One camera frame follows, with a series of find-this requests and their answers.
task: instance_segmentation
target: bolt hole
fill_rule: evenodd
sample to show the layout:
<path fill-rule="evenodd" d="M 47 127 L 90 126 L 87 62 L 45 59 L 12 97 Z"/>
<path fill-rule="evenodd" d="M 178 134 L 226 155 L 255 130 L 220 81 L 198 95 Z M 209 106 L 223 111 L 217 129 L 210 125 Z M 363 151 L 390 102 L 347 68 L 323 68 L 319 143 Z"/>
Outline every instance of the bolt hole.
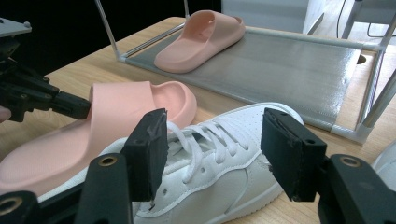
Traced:
<path fill-rule="evenodd" d="M 0 202 L 0 216 L 8 214 L 17 209 L 22 204 L 22 198 L 12 197 Z"/>
<path fill-rule="evenodd" d="M 351 166 L 351 167 L 360 167 L 361 163 L 359 161 L 357 161 L 354 158 L 351 157 L 341 157 L 340 158 L 341 162 L 347 166 Z"/>
<path fill-rule="evenodd" d="M 112 165 L 112 164 L 114 164 L 114 163 L 116 163 L 117 162 L 117 158 L 116 157 L 104 157 L 103 159 L 101 159 L 100 161 L 99 161 L 99 165 L 100 166 L 110 166 L 110 165 Z"/>
<path fill-rule="evenodd" d="M 365 63 L 366 61 L 367 61 L 366 57 L 364 57 L 363 55 L 359 55 L 357 64 L 362 64 Z"/>
<path fill-rule="evenodd" d="M 312 139 L 306 139 L 305 142 L 308 144 L 315 144 L 315 141 Z"/>

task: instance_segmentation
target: sneaker tongue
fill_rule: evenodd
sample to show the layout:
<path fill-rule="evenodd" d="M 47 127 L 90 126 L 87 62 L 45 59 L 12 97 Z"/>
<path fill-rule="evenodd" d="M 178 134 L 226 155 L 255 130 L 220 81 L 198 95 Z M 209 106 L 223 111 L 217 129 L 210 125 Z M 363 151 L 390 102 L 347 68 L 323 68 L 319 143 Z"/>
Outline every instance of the sneaker tongue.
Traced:
<path fill-rule="evenodd" d="M 198 133 L 194 133 L 193 138 L 195 141 L 198 143 L 200 146 L 200 149 L 202 150 L 203 153 L 212 150 L 214 148 L 214 144 L 207 141 L 204 137 L 202 137 Z M 186 151 L 184 148 L 182 148 L 180 142 L 170 142 L 169 143 L 169 153 L 168 153 L 168 158 L 166 162 L 166 166 L 171 166 L 177 162 L 181 161 L 190 161 L 192 155 Z"/>

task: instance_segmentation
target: metal rod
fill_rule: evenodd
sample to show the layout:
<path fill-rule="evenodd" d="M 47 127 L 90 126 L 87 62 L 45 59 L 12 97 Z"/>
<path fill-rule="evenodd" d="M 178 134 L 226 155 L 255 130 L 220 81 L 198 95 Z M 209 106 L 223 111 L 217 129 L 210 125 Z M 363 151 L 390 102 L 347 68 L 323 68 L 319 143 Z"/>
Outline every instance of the metal rod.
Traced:
<path fill-rule="evenodd" d="M 257 29 L 253 27 L 247 27 L 247 33 L 248 32 L 254 32 L 260 35 L 288 38 L 297 41 L 306 41 L 311 43 L 324 44 L 329 46 L 338 46 L 342 48 L 363 49 L 365 47 L 364 43 L 354 40 L 328 38 L 317 35 L 303 35 L 293 32 L 284 32 L 284 31 L 271 30 L 271 29 Z"/>
<path fill-rule="evenodd" d="M 186 14 L 186 20 L 190 17 L 190 11 L 189 11 L 189 1 L 184 0 L 184 12 Z"/>
<path fill-rule="evenodd" d="M 384 112 L 385 108 L 387 108 L 389 102 L 392 100 L 393 96 L 396 93 L 396 69 L 393 71 L 392 76 L 388 80 L 387 84 L 384 87 L 384 90 L 381 91 L 378 98 L 376 99 L 373 108 L 370 110 L 369 114 L 363 121 L 363 125 L 365 127 L 373 128 L 375 123 L 378 121 L 381 114 Z"/>
<path fill-rule="evenodd" d="M 170 30 L 167 30 L 166 32 L 164 32 L 164 33 L 162 33 L 160 35 L 157 35 L 157 36 L 151 38 L 149 41 L 146 41 L 145 43 L 143 43 L 143 44 L 141 44 L 141 45 L 139 45 L 139 46 L 137 46 L 137 47 L 135 47 L 133 49 L 128 50 L 126 53 L 122 54 L 122 57 L 128 58 L 129 56 L 137 53 L 139 50 L 144 49 L 147 46 L 150 46 L 153 43 L 163 39 L 164 37 L 166 37 L 168 35 L 171 35 L 172 33 L 180 30 L 181 28 L 183 28 L 183 26 L 184 26 L 184 22 L 181 23 L 180 25 L 170 29 Z"/>
<path fill-rule="evenodd" d="M 392 21 L 390 22 L 390 25 L 385 33 L 384 38 L 378 44 L 379 51 L 375 55 L 375 61 L 373 64 L 372 74 L 370 75 L 370 79 L 367 84 L 368 89 L 366 90 L 366 93 L 364 96 L 364 101 L 362 103 L 362 109 L 361 109 L 361 115 L 359 117 L 359 122 L 362 122 L 367 117 L 369 111 L 371 110 L 371 107 L 373 106 L 374 98 L 375 98 L 375 89 L 376 89 L 378 78 L 379 78 L 379 75 L 381 72 L 382 62 L 384 60 L 384 55 L 387 50 L 387 46 L 390 42 L 390 39 L 392 38 L 395 27 L 396 27 L 396 13 L 393 16 Z"/>
<path fill-rule="evenodd" d="M 363 4 L 362 0 L 355 0 L 353 3 L 353 7 L 350 10 L 349 17 L 346 21 L 346 27 L 344 29 L 343 35 L 341 38 L 347 39 L 349 37 L 350 31 L 352 30 L 353 23 L 355 22 L 356 17 L 358 16 L 359 10 L 361 10 L 361 4 Z"/>
<path fill-rule="evenodd" d="M 371 107 L 373 106 L 375 98 L 375 89 L 378 84 L 379 74 L 381 72 L 382 61 L 384 60 L 384 50 L 380 50 L 375 55 L 375 60 L 372 68 L 371 75 L 367 83 L 367 89 L 364 93 L 363 102 L 361 103 L 361 114 L 358 121 L 362 122 L 367 117 Z"/>
<path fill-rule="evenodd" d="M 100 0 L 95 0 L 95 3 L 99 9 L 99 14 L 102 17 L 103 24 L 106 28 L 107 35 L 108 35 L 108 38 L 110 39 L 110 43 L 111 43 L 111 46 L 113 47 L 114 53 L 116 54 L 116 58 L 119 60 L 120 52 L 117 48 L 117 44 L 116 44 L 116 40 L 114 39 L 114 35 L 111 32 L 110 25 L 108 24 L 108 21 L 107 21 L 106 15 L 105 15 L 105 11 L 102 8 L 102 4 L 100 3 Z"/>
<path fill-rule="evenodd" d="M 392 35 L 393 35 L 393 32 L 395 31 L 395 28 L 396 28 L 396 13 L 393 16 L 393 19 L 390 22 L 387 32 L 385 33 L 384 37 L 382 38 L 381 43 L 379 43 L 380 47 L 385 49 L 388 46 L 390 40 L 392 39 Z"/>

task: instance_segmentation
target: cable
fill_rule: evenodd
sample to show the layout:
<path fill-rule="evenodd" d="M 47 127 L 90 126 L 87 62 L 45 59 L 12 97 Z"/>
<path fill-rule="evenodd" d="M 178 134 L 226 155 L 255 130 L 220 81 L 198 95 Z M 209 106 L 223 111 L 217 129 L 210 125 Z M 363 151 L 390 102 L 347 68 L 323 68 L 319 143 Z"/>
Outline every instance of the cable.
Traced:
<path fill-rule="evenodd" d="M 370 27 L 371 27 L 371 23 L 369 24 L 369 27 L 367 28 L 367 36 L 369 36 L 369 37 L 379 37 L 379 38 L 382 38 L 382 37 L 385 37 L 384 35 L 370 35 Z"/>
<path fill-rule="evenodd" d="M 338 20 L 337 20 L 337 30 L 336 30 L 336 36 L 337 36 L 337 38 L 338 38 L 338 25 L 340 24 L 340 18 L 341 18 L 341 14 L 343 13 L 343 10 L 344 10 L 344 5 L 346 4 L 346 1 L 347 1 L 347 0 L 344 0 L 344 3 L 343 3 L 343 5 L 341 6 L 341 11 L 340 11 L 340 14 L 338 15 Z"/>

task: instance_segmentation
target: sneaker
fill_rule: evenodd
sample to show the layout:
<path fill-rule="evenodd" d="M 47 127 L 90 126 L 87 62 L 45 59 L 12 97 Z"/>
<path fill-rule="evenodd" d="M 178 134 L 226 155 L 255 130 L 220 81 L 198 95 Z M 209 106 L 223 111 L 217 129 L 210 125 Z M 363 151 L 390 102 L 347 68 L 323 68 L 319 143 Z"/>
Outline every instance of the sneaker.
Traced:
<path fill-rule="evenodd" d="M 133 203 L 134 223 L 223 223 L 275 199 L 282 188 L 260 149 L 266 107 L 303 123 L 293 109 L 277 103 L 244 106 L 183 130 L 168 122 L 172 133 L 162 183 L 153 202 Z M 126 139 L 102 154 L 120 152 Z M 82 182 L 83 173 L 68 185 Z"/>
<path fill-rule="evenodd" d="M 388 188 L 396 191 L 396 140 L 376 158 L 372 167 Z"/>

